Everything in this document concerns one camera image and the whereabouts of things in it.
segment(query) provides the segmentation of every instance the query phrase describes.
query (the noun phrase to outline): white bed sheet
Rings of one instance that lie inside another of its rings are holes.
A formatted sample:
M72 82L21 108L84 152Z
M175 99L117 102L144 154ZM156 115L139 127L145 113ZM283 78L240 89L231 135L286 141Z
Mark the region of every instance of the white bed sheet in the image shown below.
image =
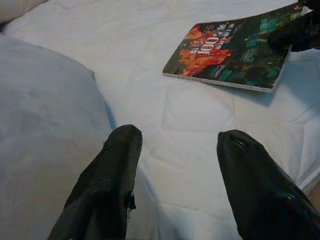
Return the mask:
M293 53L274 94L170 78L162 68L195 23L294 2L50 0L4 34L93 69L114 127L141 129L129 239L239 240L217 160L218 132L252 135L303 189L320 172L320 56Z

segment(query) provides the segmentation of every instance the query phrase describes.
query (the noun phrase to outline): book spine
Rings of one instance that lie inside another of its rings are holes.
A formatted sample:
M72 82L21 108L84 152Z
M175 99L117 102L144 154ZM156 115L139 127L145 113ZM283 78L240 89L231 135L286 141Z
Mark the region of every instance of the book spine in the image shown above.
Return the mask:
M178 78L178 79L186 79L186 80L192 80L192 81L201 82L201 83L222 85L222 86L234 87L239 89L247 89L247 90L253 90L253 91L264 92L264 93L273 93L274 91L274 88L271 89L271 88L265 88L265 87L243 85L243 84L232 83L232 82L208 80L208 79L199 78L199 77L183 76L183 75L176 75L171 73L163 73L163 75Z

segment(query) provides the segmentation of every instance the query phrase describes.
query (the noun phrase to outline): colorful book cover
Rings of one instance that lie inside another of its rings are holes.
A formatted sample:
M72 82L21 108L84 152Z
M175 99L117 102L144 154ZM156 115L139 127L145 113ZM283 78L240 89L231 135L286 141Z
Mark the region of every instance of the colorful book cover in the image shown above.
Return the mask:
M289 49L272 49L268 36L302 14L297 3L257 16L198 23L163 74L210 84L273 92Z

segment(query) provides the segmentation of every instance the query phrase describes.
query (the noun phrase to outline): white pillow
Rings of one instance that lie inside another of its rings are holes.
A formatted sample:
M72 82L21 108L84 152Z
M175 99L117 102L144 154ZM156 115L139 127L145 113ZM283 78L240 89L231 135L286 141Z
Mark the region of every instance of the white pillow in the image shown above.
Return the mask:
M0 0L0 24L16 19L47 0Z
M0 36L0 239L47 239L111 132L94 72Z

